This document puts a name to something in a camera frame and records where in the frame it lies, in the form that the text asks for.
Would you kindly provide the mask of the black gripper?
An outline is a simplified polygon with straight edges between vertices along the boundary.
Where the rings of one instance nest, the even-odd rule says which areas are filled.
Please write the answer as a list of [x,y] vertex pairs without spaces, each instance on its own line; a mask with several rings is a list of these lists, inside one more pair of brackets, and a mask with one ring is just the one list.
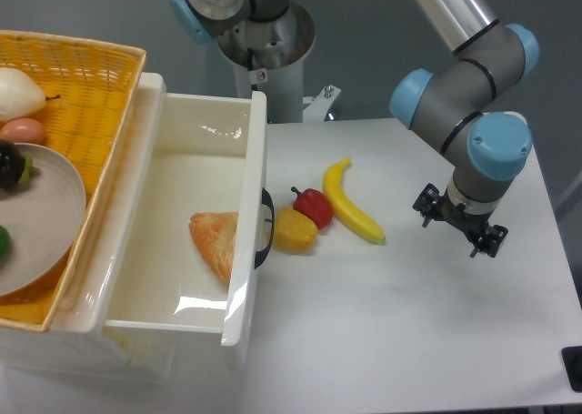
[[431,183],[425,186],[412,205],[423,218],[422,227],[427,227],[433,220],[444,221],[462,232],[473,245],[470,257],[477,254],[495,257],[508,234],[508,229],[500,225],[489,225],[487,214],[468,214],[466,207],[463,203],[455,205],[448,193],[440,200],[438,189]]

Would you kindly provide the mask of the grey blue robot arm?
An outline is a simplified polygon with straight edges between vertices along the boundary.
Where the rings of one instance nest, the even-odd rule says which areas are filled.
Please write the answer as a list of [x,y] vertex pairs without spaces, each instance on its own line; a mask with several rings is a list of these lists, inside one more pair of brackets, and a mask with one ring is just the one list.
[[[260,91],[274,123],[306,120],[303,62],[315,41],[310,14],[291,0],[170,0],[197,43],[217,42],[240,96]],[[445,73],[417,69],[396,86],[391,114],[454,168],[447,188],[427,185],[414,203],[426,222],[462,232],[494,257],[507,230],[489,218],[527,162],[532,136],[517,116],[487,106],[536,66],[539,46],[521,25],[502,25],[484,0],[416,0],[456,58]]]

